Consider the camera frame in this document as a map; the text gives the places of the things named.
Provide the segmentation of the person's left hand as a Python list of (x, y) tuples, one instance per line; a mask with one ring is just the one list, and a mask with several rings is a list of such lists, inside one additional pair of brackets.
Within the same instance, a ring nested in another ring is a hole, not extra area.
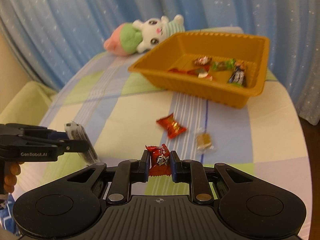
[(24, 162), (12, 162), (9, 171), (4, 176), (4, 189), (7, 193), (13, 193), (17, 184), (17, 176), (21, 174), (21, 165)]

